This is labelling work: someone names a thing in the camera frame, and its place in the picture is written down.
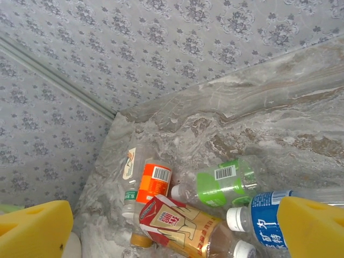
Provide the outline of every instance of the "plastic bottle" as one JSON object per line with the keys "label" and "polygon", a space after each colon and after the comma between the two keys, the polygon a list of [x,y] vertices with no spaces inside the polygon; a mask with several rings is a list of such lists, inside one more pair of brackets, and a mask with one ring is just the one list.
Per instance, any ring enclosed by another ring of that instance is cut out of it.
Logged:
{"label": "plastic bottle", "polygon": [[134,206],[145,163],[156,156],[154,150],[142,143],[137,143],[134,135],[132,137],[122,176],[122,186],[125,190],[122,216],[129,223],[132,223],[134,218]]}
{"label": "plastic bottle", "polygon": [[196,172],[196,180],[174,186],[171,194],[173,199],[191,205],[242,206],[269,190],[262,175],[266,175],[266,168],[257,156],[242,156]]}
{"label": "plastic bottle", "polygon": [[153,244],[152,240],[140,228],[140,212],[154,196],[167,195],[171,174],[169,164],[159,160],[147,161],[134,206],[134,230],[130,239],[132,245],[148,248]]}
{"label": "plastic bottle", "polygon": [[237,239],[226,221],[165,196],[155,196],[146,204],[140,224],[154,241],[186,257],[256,256],[255,247]]}
{"label": "plastic bottle", "polygon": [[342,187],[264,192],[255,196],[248,207],[231,208],[227,211],[229,228],[233,231],[250,232],[266,247],[287,249],[277,220],[277,210],[285,196],[301,197],[344,208]]}

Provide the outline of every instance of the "gray floral wallpaper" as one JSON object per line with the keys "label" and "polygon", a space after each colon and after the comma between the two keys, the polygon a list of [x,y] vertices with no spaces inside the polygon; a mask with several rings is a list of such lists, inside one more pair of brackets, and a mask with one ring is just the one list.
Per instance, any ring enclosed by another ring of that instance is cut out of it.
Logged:
{"label": "gray floral wallpaper", "polygon": [[122,110],[343,33],[343,0],[2,0],[1,30]]}
{"label": "gray floral wallpaper", "polygon": [[109,123],[0,52],[0,203],[74,207]]}

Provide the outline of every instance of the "beige bottle cap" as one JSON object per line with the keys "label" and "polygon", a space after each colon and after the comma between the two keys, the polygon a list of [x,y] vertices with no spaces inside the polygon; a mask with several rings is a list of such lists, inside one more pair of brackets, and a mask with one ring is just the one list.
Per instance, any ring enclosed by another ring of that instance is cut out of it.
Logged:
{"label": "beige bottle cap", "polygon": [[152,246],[153,241],[146,236],[137,235],[133,233],[130,238],[130,243],[138,247],[148,248]]}

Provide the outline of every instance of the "empty plastic bottle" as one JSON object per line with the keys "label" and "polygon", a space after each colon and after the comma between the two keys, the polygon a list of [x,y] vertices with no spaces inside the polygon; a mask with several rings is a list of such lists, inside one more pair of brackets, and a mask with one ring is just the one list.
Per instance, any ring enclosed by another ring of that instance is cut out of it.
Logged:
{"label": "empty plastic bottle", "polygon": [[196,172],[196,179],[182,182],[172,188],[172,198],[193,205],[210,207],[241,206],[248,204],[256,194],[268,191],[262,180],[265,165],[255,155]]}
{"label": "empty plastic bottle", "polygon": [[134,205],[134,230],[130,239],[132,245],[148,248],[153,244],[152,240],[140,228],[140,212],[154,196],[167,195],[170,181],[171,168],[169,164],[159,160],[146,162]]}
{"label": "empty plastic bottle", "polygon": [[344,188],[301,189],[274,191],[256,195],[248,207],[227,211],[227,223],[231,230],[249,232],[268,248],[287,249],[277,221],[281,199],[295,196],[344,208]]}
{"label": "empty plastic bottle", "polygon": [[122,216],[129,223],[133,221],[135,201],[145,163],[155,158],[155,156],[156,152],[153,149],[143,143],[137,143],[135,135],[132,135],[122,176],[122,186],[125,190]]}

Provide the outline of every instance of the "orange label with barcode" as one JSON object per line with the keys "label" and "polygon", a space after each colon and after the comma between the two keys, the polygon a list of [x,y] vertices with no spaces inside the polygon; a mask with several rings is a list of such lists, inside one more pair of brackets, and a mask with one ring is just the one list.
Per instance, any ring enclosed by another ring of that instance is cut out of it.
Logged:
{"label": "orange label with barcode", "polygon": [[156,195],[166,196],[170,181],[170,168],[146,164],[136,201],[146,204]]}

